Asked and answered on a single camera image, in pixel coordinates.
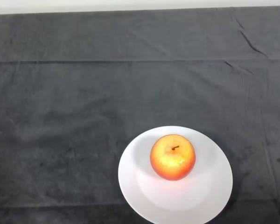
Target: tablecloth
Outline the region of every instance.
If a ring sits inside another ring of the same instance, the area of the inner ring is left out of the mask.
[[[0,224],[144,224],[118,183],[158,126],[209,136],[211,224],[280,224],[280,7],[0,15]]]

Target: plate rim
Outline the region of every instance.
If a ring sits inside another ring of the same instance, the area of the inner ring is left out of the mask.
[[[138,137],[140,137],[141,135],[143,135],[144,133],[146,133],[146,132],[148,132],[148,131],[151,131],[151,130],[154,130],[154,129],[157,129],[157,128],[163,128],[163,127],[166,127],[166,128],[172,128],[172,127],[174,127],[174,128],[186,128],[186,129],[190,129],[190,130],[192,130],[192,131],[195,131],[195,132],[198,132],[198,133],[204,135],[204,136],[207,137],[209,140],[211,140],[216,146],[218,146],[218,144],[215,143],[210,137],[208,137],[207,135],[205,135],[205,134],[203,134],[203,133],[201,133],[201,132],[199,132],[199,131],[197,131],[197,130],[195,130],[195,129],[192,129],[192,128],[189,128],[189,127],[171,126],[171,125],[169,125],[169,126],[159,126],[159,127],[154,127],[154,128],[148,129],[148,130],[142,132],[141,134],[137,135],[135,138],[133,138],[132,141],[129,142],[129,144],[126,146],[125,150],[124,150],[123,153],[121,154],[121,157],[120,157],[120,160],[119,160],[119,164],[118,164],[118,182],[119,182],[119,188],[120,188],[120,191],[121,191],[123,197],[125,198],[126,202],[128,203],[128,205],[129,205],[139,216],[141,216],[142,218],[146,219],[147,221],[149,221],[149,222],[151,222],[151,223],[153,223],[153,224],[160,224],[160,223],[155,223],[155,222],[152,221],[150,218],[147,218],[147,217],[145,217],[144,215],[140,214],[140,213],[134,208],[134,206],[131,205],[131,203],[130,203],[129,200],[127,199],[126,195],[125,195],[124,192],[122,191],[122,187],[121,187],[120,180],[119,180],[119,168],[120,168],[120,163],[121,163],[123,154],[125,153],[125,151],[126,151],[126,149],[128,148],[128,146],[129,146],[135,139],[137,139]],[[227,161],[228,161],[228,165],[229,165],[229,167],[230,167],[230,171],[231,171],[231,191],[230,191],[230,194],[229,194],[229,196],[228,196],[228,200],[227,200],[226,204],[224,205],[224,207],[222,208],[222,210],[221,210],[216,216],[214,216],[213,218],[207,220],[205,223],[207,223],[207,222],[213,220],[213,219],[216,218],[219,214],[221,214],[221,212],[224,210],[224,208],[226,207],[227,203],[229,202],[230,197],[231,197],[231,194],[232,194],[232,190],[233,190],[233,172],[232,172],[232,168],[231,168],[230,162],[229,162],[227,156],[225,155],[224,151],[221,149],[221,147],[218,146],[218,148],[223,152],[225,158],[226,158]]]

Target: table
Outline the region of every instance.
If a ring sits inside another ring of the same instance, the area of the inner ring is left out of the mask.
[[[214,140],[234,187],[212,224],[280,224],[280,7],[0,15],[0,224],[148,223],[127,144]]]

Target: white wall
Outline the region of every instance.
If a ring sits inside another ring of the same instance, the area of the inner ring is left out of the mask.
[[[280,0],[0,0],[0,14],[280,6]]]

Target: plate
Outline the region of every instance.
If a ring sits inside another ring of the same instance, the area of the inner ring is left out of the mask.
[[[184,136],[195,149],[195,166],[179,181],[162,179],[150,164],[152,146],[167,134]],[[136,137],[121,156],[118,179],[129,205],[155,224],[204,224],[212,220],[227,204],[233,182],[230,164],[220,147],[204,134],[179,126],[157,127]]]

